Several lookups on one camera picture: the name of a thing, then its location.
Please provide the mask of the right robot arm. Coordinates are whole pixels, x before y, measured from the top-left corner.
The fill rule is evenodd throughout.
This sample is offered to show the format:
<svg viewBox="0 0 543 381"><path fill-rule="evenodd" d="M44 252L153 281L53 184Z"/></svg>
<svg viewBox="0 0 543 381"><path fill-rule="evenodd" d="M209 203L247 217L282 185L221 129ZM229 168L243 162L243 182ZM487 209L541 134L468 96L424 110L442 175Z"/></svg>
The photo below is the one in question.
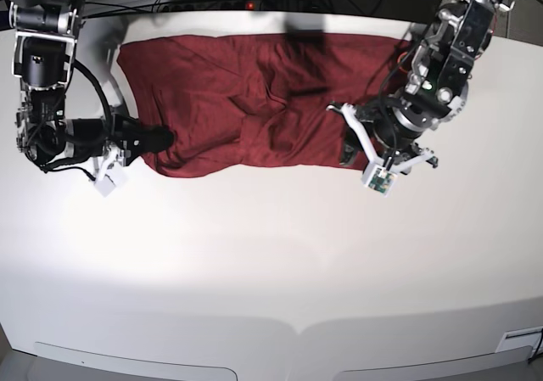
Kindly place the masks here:
<svg viewBox="0 0 543 381"><path fill-rule="evenodd" d="M86 0L9 0L15 31L12 73L20 81L16 112L18 150L45 174L82 171L108 196L123 168L145 154L167 150L174 135L113 112L97 77L76 58ZM69 119L66 93L79 71L98 95L103 116Z"/></svg>

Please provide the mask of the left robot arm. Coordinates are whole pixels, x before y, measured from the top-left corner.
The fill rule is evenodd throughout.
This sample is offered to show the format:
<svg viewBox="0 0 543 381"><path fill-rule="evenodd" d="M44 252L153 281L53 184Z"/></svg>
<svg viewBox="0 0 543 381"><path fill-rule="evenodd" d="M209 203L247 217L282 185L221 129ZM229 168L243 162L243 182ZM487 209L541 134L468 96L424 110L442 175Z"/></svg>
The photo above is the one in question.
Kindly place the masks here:
<svg viewBox="0 0 543 381"><path fill-rule="evenodd" d="M328 109L349 127L343 154L350 164L367 158L361 182L389 194L399 175L422 163L439 164L434 151L417 139L456 117L466 106L476 60L494 35L499 12L515 0L451 0L404 52L382 81L378 95L363 105L331 102Z"/></svg>

